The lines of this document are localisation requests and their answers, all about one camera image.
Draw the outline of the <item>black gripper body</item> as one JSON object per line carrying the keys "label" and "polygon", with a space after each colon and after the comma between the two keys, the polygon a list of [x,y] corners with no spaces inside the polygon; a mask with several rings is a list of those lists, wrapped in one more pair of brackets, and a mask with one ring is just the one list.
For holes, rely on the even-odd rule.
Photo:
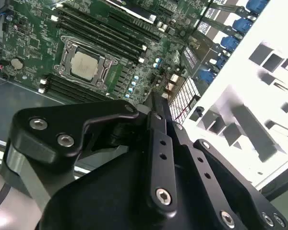
{"label": "black gripper body", "polygon": [[42,230],[218,230],[199,174],[185,148],[174,150],[177,213],[161,215],[145,185],[146,157],[132,151],[59,190],[40,220]]}

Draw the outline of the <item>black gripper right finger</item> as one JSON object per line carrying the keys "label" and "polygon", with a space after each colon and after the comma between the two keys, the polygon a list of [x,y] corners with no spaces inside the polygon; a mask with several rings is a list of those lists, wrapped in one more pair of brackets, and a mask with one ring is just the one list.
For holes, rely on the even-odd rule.
{"label": "black gripper right finger", "polygon": [[286,218],[205,139],[191,142],[172,125],[173,142],[196,176],[210,222],[218,230],[288,230]]}

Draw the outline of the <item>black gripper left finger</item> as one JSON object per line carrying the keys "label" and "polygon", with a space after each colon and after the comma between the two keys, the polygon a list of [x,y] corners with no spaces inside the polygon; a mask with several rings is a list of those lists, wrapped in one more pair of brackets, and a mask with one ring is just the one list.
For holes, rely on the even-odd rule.
{"label": "black gripper left finger", "polygon": [[177,211],[171,122],[165,98],[152,93],[141,106],[124,100],[27,108],[12,118],[4,177],[19,177],[38,208],[73,181],[79,158],[127,145],[145,157],[144,186],[137,198],[157,215]]}

